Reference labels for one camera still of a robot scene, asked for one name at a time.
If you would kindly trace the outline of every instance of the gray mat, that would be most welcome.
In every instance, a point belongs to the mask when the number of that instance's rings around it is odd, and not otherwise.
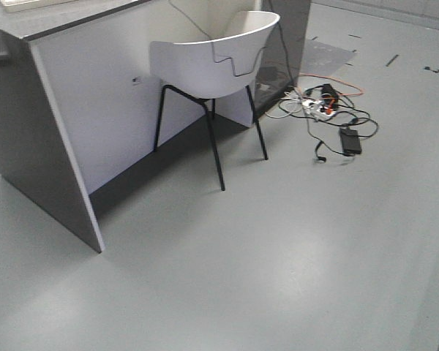
[[[352,51],[306,39],[301,73],[329,76],[350,61],[355,55]]]

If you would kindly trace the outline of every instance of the chair backrest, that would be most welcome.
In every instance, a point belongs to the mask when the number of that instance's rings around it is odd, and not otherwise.
[[[261,54],[279,15],[237,12],[224,37],[204,42],[151,42],[151,73],[202,99],[235,93],[257,75]]]

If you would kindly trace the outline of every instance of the floor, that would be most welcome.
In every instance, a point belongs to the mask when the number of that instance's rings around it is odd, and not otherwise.
[[[93,196],[99,255],[0,178],[0,351],[438,349],[439,31],[313,5],[307,37],[356,50],[362,155],[217,119],[221,192],[199,121]]]

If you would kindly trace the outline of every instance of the keyboard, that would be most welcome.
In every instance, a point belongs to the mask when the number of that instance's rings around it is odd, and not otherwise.
[[[49,5],[61,4],[74,0],[0,0],[7,12],[36,9]]]

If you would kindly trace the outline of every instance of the desk top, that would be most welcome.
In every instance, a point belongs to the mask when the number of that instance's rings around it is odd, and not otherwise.
[[[76,0],[8,13],[0,2],[0,30],[34,40],[151,0]]]

